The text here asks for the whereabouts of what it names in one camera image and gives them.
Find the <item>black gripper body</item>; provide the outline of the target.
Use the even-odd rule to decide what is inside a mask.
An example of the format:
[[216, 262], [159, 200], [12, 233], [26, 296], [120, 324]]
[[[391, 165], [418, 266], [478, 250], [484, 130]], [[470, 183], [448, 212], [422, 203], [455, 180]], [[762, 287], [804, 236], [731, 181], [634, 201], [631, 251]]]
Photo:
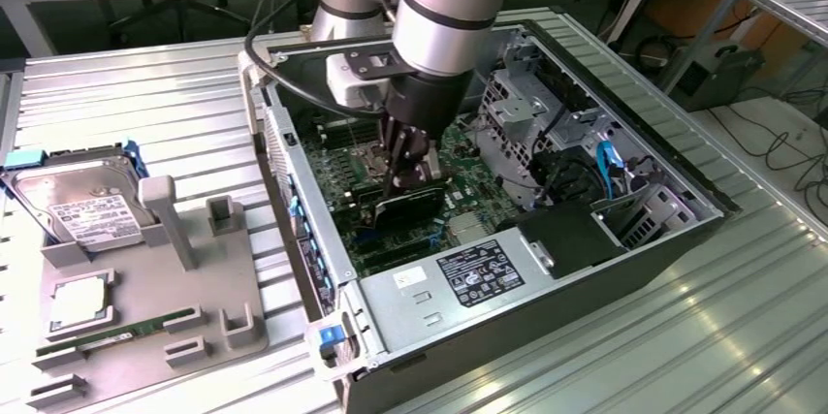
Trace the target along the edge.
[[430, 140], [440, 141], [458, 116], [472, 78], [472, 71], [452, 77], [424, 72], [394, 77], [380, 123], [383, 140], [388, 142], [404, 128], [415, 128]]

